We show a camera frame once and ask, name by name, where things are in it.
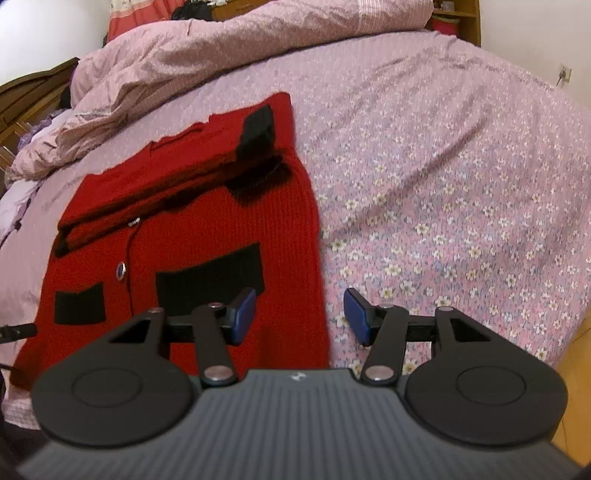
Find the wooden headboard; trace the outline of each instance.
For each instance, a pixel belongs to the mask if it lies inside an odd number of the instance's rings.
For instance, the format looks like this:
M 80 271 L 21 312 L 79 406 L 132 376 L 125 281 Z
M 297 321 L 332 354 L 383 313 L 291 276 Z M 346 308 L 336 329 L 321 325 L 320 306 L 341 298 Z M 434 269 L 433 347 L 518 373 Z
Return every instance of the wooden headboard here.
M 12 164 L 20 137 L 58 108 L 77 65 L 78 59 L 71 59 L 0 86 L 0 177 Z

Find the power outlet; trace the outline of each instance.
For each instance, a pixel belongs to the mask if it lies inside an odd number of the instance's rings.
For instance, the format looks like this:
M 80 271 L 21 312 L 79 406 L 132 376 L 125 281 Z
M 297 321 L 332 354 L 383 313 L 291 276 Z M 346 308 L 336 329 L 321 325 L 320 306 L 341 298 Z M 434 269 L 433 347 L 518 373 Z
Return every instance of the power outlet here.
M 567 67 L 566 65 L 560 64 L 560 76 L 563 76 L 563 72 L 564 72 L 564 82 L 565 83 L 570 82 L 570 76 L 573 73 L 573 69 Z

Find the white wall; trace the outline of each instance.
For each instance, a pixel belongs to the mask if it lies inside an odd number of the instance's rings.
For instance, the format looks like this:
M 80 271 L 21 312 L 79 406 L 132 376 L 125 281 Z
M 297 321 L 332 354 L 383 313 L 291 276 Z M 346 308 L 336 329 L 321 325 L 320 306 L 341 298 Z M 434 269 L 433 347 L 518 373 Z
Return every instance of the white wall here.
M 590 0 L 480 0 L 482 47 L 563 89 L 591 108 Z
M 4 0 L 0 85 L 100 48 L 109 6 L 110 0 Z

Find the floral pattern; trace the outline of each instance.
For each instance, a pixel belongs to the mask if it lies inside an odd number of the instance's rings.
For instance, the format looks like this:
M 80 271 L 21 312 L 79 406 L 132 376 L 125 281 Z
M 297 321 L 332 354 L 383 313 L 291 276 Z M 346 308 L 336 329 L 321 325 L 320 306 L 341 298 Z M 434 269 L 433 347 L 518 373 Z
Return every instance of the floral pattern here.
M 0 276 L 6 323 L 35 317 L 57 221 L 85 175 L 277 91 L 291 95 L 319 207 L 334 367 L 358 373 L 368 354 L 343 314 L 348 287 L 414 314 L 453 305 L 557 363 L 589 301 L 591 113 L 480 48 L 427 32 L 340 41 L 232 71 L 55 171 L 0 249 L 0 271 L 11 272 Z M 14 355 L 4 349 L 0 360 Z M 427 344 L 409 344 L 404 371 L 429 356 Z M 12 389 L 9 421 L 33 421 L 20 401 Z

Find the red sweater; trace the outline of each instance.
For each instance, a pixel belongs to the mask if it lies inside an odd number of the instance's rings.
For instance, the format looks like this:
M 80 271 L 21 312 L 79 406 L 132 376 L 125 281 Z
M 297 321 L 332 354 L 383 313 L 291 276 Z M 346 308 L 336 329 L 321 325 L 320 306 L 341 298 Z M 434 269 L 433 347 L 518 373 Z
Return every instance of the red sweater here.
M 259 296 L 245 342 L 230 348 L 239 375 L 327 368 L 318 244 L 290 97 L 212 115 L 84 179 L 59 223 L 38 335 L 11 380 L 30 388 L 46 368 L 150 307 L 188 314 L 244 287 Z M 188 373 L 194 358 L 193 345 L 171 349 Z

